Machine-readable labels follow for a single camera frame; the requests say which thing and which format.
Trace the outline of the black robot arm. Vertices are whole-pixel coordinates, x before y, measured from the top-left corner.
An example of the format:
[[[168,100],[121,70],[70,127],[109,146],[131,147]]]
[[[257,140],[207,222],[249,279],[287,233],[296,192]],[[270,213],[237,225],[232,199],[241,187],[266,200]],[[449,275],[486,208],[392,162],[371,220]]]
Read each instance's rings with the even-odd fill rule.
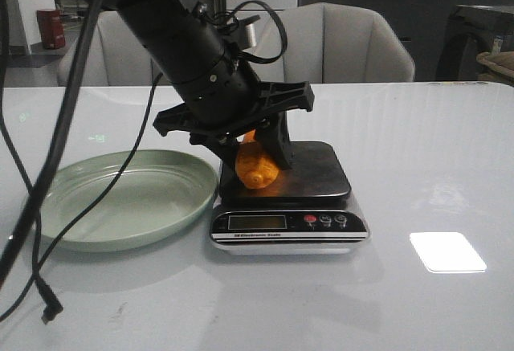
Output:
[[[242,51],[201,6],[181,0],[85,0],[85,28],[71,63],[67,90],[77,92],[94,27],[102,10],[117,12],[182,98],[159,112],[155,129],[186,131],[227,166],[236,166],[238,137],[253,132],[280,169],[292,167],[292,143],[285,113],[311,110],[314,95],[306,82],[263,82],[253,65],[263,58]]]

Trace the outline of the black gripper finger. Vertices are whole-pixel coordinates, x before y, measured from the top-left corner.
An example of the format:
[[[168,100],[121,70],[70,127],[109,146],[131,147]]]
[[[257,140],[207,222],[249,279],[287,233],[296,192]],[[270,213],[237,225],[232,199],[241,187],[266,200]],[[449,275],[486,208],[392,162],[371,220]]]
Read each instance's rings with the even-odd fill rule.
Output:
[[[286,112],[278,112],[263,120],[255,130],[255,139],[279,169],[288,170],[292,167],[293,152]]]
[[[204,137],[202,144],[216,155],[221,164],[221,181],[230,182],[236,178],[235,161],[239,151],[239,141],[236,137]]]

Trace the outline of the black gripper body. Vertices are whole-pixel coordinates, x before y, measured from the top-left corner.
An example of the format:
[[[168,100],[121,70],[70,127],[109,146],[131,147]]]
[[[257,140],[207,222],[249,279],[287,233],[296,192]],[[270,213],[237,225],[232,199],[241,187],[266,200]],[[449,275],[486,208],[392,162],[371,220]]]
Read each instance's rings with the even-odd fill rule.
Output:
[[[233,67],[223,55],[155,55],[153,60],[183,100],[157,114],[153,126],[162,136],[181,130],[218,137],[278,112],[313,108],[309,83],[262,82],[247,63]]]

